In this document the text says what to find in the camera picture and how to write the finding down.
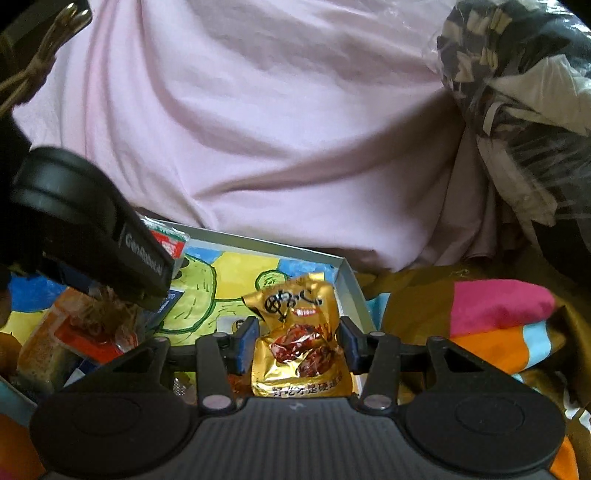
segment gold snack bag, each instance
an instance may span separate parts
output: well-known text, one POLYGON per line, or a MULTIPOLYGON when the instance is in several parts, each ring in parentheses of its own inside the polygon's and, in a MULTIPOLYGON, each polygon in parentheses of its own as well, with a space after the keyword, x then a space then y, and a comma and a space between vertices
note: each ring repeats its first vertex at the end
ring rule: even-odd
POLYGON ((243 297, 271 333, 259 338, 252 391, 259 397, 341 397, 352 392, 335 340, 340 316, 333 286, 312 273, 243 297))

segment food packaging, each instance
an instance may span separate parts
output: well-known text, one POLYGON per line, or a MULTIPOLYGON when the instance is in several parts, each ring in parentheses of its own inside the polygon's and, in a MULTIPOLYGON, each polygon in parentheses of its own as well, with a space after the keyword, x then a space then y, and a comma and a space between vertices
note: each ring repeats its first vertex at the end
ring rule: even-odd
POLYGON ((185 250, 190 237, 176 228, 142 215, 140 217, 146 227, 152 232, 154 238, 163 246, 174 260, 173 278, 178 273, 183 262, 185 250))
POLYGON ((68 288, 61 294, 51 308, 59 315, 51 332, 67 349, 103 365, 138 346, 143 310, 119 300, 107 287, 91 293, 68 288))
POLYGON ((18 355, 14 385, 39 402, 60 390, 79 362, 51 333, 63 320, 60 310, 49 308, 18 355))
POLYGON ((260 397, 341 397, 352 379, 335 331, 340 322, 333 286, 306 274, 243 297, 270 333, 255 344, 252 391, 260 397))

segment pink bedsheet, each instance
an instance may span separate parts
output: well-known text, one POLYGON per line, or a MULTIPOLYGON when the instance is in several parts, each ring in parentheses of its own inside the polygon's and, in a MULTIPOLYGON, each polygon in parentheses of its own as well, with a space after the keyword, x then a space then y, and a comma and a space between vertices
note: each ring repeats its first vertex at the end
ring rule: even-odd
POLYGON ((15 117, 129 201, 371 271, 495 247, 494 195, 421 52, 451 10, 382 0, 94 0, 15 117))

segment plastic bag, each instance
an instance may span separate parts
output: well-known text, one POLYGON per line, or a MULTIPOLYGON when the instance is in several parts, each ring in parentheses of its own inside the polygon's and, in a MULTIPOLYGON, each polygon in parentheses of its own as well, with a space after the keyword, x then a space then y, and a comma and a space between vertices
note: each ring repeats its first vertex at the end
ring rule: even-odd
POLYGON ((12 382, 36 402, 60 390, 80 361, 52 334, 62 320, 59 310, 49 308, 18 355, 17 373, 12 382))
POLYGON ((352 379, 335 332, 333 286, 310 273, 243 297, 270 333, 255 343, 252 391, 260 397, 346 397, 352 379))
POLYGON ((109 288, 92 294, 68 288, 60 295, 51 307, 59 316, 51 332, 68 350, 102 365, 138 346, 143 311, 117 299, 109 288))
POLYGON ((436 49, 526 237, 591 285, 590 30, 554 0, 460 0, 436 49))

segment cartoon drawing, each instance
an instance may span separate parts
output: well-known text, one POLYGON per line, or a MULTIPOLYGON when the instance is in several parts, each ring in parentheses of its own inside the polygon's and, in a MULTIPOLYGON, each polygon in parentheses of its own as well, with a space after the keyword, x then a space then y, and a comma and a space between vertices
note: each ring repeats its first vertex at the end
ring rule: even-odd
MULTIPOLYGON (((184 294, 156 335, 169 337, 172 345, 194 343, 199 336, 215 332, 220 317, 252 315, 242 302, 243 295, 318 271, 334 283, 336 269, 331 265, 189 246, 171 285, 184 294)), ((0 332, 12 333, 23 344, 65 286, 35 275, 13 276, 9 288, 12 314, 0 332)))
POLYGON ((170 338, 172 345, 194 343, 215 332, 220 317, 252 315, 242 302, 243 295, 316 271, 323 271, 334 283, 336 270, 331 265, 189 247, 171 285, 184 294, 157 335, 170 338))

